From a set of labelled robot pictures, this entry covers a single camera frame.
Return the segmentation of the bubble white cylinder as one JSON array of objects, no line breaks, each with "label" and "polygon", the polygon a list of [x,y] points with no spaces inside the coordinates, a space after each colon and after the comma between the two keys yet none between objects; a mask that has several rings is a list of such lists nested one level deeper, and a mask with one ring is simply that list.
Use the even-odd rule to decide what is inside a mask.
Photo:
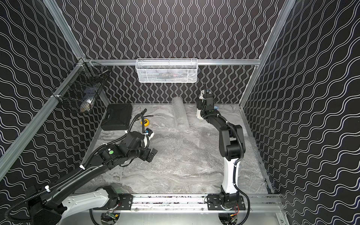
[{"label": "bubble white cylinder", "polygon": [[203,120],[203,116],[204,116],[203,110],[197,109],[197,112],[196,112],[197,119]]}]

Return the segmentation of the clear bubble wrap roll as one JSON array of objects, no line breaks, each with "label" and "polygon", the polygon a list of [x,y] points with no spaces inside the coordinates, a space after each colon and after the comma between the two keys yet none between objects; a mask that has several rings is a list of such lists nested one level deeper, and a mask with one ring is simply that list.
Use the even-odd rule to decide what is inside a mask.
[{"label": "clear bubble wrap roll", "polygon": [[171,104],[175,127],[182,130],[189,129],[188,118],[182,98],[174,97]]}]

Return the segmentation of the clear bubble wrap sheet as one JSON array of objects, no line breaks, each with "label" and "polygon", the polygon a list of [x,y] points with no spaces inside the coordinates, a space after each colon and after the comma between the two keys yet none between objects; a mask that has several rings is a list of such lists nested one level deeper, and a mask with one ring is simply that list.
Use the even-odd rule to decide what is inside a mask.
[{"label": "clear bubble wrap sheet", "polygon": [[262,175],[258,166],[258,161],[255,155],[253,145],[248,136],[245,136],[245,147],[246,152],[243,160],[238,164],[239,175],[238,184],[239,186],[249,186],[253,182],[261,181]]},{"label": "clear bubble wrap sheet", "polygon": [[158,150],[151,163],[142,162],[145,171],[176,176],[224,173],[224,159],[216,132],[158,133],[150,146]]}]

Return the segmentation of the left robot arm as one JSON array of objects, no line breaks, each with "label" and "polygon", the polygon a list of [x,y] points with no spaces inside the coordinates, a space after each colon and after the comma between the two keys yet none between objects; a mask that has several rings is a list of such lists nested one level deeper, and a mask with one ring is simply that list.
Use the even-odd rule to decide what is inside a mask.
[{"label": "left robot arm", "polygon": [[57,224],[69,209],[64,200],[90,180],[117,166],[124,167],[126,161],[131,163],[135,158],[152,162],[158,152],[149,147],[153,136],[154,132],[148,128],[142,133],[128,131],[115,141],[99,146],[78,169],[46,186],[29,188],[24,200],[5,211],[5,219],[31,225]]}]

